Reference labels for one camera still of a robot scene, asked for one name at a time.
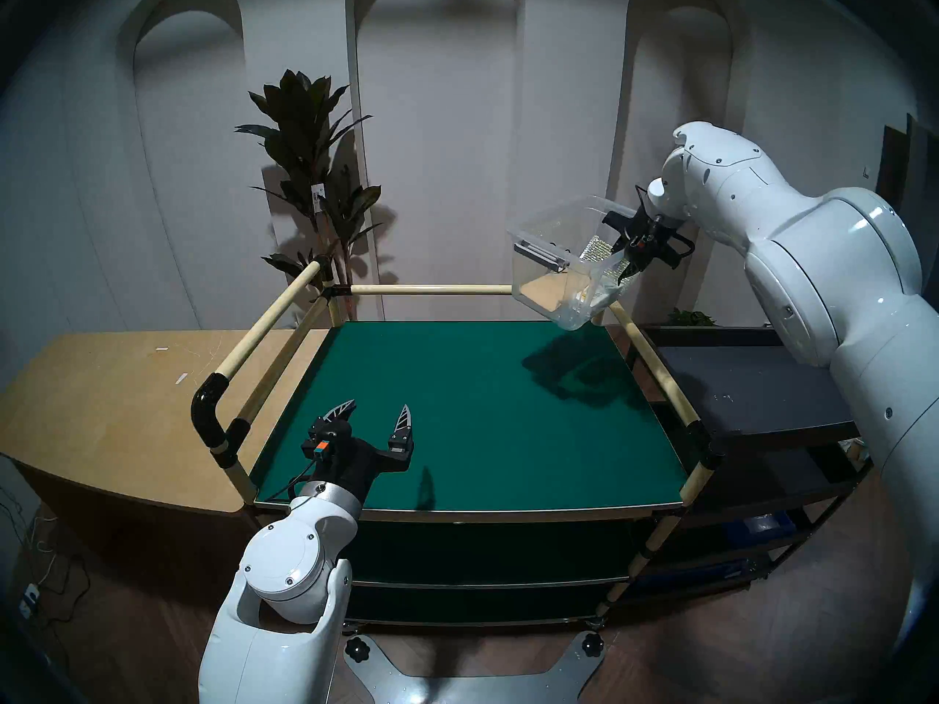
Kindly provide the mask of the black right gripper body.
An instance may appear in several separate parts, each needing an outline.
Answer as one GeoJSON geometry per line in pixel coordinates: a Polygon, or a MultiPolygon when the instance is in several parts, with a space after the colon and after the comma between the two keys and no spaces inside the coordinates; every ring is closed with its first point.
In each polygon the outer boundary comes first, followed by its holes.
{"type": "Polygon", "coordinates": [[[624,234],[624,254],[640,256],[640,270],[646,270],[652,261],[658,259],[675,270],[678,265],[694,253],[694,242],[669,227],[662,215],[650,214],[652,206],[647,190],[637,190],[639,208],[637,208],[637,231],[624,234]]]}

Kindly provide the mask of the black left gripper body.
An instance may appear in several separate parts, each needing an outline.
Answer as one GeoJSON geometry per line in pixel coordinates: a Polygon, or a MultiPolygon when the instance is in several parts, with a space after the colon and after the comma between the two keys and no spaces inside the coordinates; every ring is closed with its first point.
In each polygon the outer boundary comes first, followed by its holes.
{"type": "Polygon", "coordinates": [[[412,448],[407,452],[382,451],[352,433],[349,421],[325,423],[317,417],[304,442],[304,455],[313,463],[304,481],[331,483],[359,501],[365,501],[375,479],[381,474],[409,470],[412,448]]]}

